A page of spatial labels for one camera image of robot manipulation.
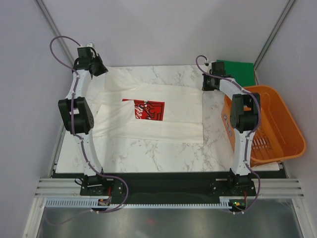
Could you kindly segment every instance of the marble surface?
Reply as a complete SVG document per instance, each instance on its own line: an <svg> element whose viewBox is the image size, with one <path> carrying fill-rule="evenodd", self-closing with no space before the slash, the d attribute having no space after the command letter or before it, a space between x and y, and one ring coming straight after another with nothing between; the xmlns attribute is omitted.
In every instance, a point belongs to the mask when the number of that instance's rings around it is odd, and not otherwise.
<svg viewBox="0 0 317 238"><path fill-rule="evenodd" d="M122 68L146 83L202 87L202 74L194 65ZM90 105L103 91L104 82L104 75L92 80L86 97ZM218 91L203 93L203 145L116 137L94 138L104 172L228 171L233 162L233 151L221 120L223 99L224 94ZM279 167L277 163L272 163L254 169L272 171L279 170ZM66 132L63 140L56 172L83 172L81 150L69 132Z"/></svg>

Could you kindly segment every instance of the green cutting board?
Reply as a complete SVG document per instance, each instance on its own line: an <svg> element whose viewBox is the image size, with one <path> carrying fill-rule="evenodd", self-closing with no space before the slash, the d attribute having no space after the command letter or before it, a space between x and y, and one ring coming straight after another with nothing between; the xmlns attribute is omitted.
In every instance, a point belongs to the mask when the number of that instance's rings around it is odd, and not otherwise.
<svg viewBox="0 0 317 238"><path fill-rule="evenodd" d="M217 62L224 62L226 74L232 75L237 83L239 83L242 87L255 85L253 63L225 60L217 60Z"/></svg>

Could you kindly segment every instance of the white t-shirt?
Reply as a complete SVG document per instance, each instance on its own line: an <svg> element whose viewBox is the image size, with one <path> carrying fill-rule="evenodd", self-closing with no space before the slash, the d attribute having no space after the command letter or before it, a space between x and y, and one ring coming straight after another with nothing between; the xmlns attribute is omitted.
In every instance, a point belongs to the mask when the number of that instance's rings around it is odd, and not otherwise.
<svg viewBox="0 0 317 238"><path fill-rule="evenodd" d="M203 144L202 91L143 83L109 68L105 90L94 100L94 136Z"/></svg>

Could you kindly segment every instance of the white wall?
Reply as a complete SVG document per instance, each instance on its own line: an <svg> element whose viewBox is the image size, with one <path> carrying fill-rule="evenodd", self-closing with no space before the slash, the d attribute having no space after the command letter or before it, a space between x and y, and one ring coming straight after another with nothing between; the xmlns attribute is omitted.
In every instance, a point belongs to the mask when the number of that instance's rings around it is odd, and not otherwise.
<svg viewBox="0 0 317 238"><path fill-rule="evenodd" d="M44 0L61 34L93 42L105 65L254 62L287 0ZM73 55L76 48L69 45Z"/></svg>
<svg viewBox="0 0 317 238"><path fill-rule="evenodd" d="M304 156L285 162L299 178L317 222L317 2L299 0L258 69L262 84L285 100L307 142Z"/></svg>
<svg viewBox="0 0 317 238"><path fill-rule="evenodd" d="M22 236L39 178L48 172L71 72L32 0L0 3L0 237ZM56 53L65 60L55 45Z"/></svg>

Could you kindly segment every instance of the orange plastic basket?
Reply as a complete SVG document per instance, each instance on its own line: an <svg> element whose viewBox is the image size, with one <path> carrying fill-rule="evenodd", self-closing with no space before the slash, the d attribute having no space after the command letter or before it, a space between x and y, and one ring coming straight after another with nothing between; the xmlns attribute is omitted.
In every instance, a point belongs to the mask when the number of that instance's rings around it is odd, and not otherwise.
<svg viewBox="0 0 317 238"><path fill-rule="evenodd" d="M268 86L246 87L261 98L261 125L252 142L251 166L297 158L305 152L306 142L281 96ZM221 117L234 150L234 130L230 118L231 100L226 96Z"/></svg>

